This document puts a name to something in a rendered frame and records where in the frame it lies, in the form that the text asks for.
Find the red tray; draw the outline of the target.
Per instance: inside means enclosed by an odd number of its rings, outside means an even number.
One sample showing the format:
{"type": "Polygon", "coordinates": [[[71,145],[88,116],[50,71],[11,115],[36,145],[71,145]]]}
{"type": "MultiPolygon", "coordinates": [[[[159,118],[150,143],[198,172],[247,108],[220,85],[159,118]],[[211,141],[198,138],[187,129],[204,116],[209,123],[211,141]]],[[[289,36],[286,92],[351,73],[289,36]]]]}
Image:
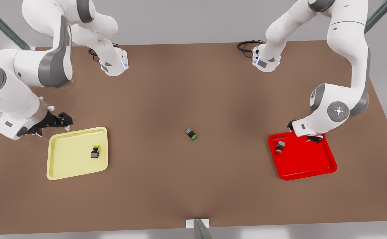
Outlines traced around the red tray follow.
{"type": "Polygon", "coordinates": [[[277,173],[282,180],[297,180],[306,177],[333,173],[337,164],[324,138],[322,142],[306,142],[307,136],[298,137],[294,132],[269,136],[268,142],[277,173]],[[283,154],[275,154],[278,141],[285,142],[283,154]]]}

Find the yellow tray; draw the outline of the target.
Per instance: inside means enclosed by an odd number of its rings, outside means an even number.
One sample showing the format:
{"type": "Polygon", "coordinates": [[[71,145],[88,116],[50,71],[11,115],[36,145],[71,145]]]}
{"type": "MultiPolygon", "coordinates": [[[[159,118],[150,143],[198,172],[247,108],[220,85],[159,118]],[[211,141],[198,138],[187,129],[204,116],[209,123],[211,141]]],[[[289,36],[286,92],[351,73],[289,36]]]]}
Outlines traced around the yellow tray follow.
{"type": "Polygon", "coordinates": [[[105,127],[57,134],[49,140],[46,176],[59,180],[101,172],[109,165],[105,127]],[[99,158],[91,158],[92,145],[99,145],[99,158]]]}

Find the silver frame post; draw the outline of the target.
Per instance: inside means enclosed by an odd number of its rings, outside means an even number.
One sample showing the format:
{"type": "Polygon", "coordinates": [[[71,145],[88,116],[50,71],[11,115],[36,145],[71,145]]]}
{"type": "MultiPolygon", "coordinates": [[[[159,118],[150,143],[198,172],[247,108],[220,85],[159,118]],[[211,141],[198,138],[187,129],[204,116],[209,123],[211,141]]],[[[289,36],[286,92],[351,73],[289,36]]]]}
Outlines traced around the silver frame post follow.
{"type": "Polygon", "coordinates": [[[21,50],[36,50],[36,47],[29,46],[2,18],[0,18],[0,31],[21,50]]]}
{"type": "Polygon", "coordinates": [[[185,227],[193,229],[193,239],[214,239],[209,231],[209,219],[187,219],[185,227]]]}
{"type": "Polygon", "coordinates": [[[366,34],[383,16],[387,13],[387,0],[384,0],[383,3],[371,14],[368,18],[364,33],[366,34]]]}

